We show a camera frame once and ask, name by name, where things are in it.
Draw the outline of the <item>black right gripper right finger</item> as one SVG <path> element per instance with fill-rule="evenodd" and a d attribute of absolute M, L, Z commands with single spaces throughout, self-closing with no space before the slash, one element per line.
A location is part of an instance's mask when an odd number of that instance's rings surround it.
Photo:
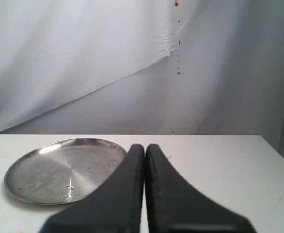
<path fill-rule="evenodd" d="M 146 150 L 145 195 L 151 233 L 255 232 L 247 218 L 191 186 L 157 144 L 150 144 Z"/>

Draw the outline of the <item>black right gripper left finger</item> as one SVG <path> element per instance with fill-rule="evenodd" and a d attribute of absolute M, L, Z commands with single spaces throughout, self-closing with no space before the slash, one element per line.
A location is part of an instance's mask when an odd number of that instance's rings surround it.
<path fill-rule="evenodd" d="M 117 169 L 91 194 L 50 216 L 43 233 L 138 233 L 144 148 L 133 144 Z"/>

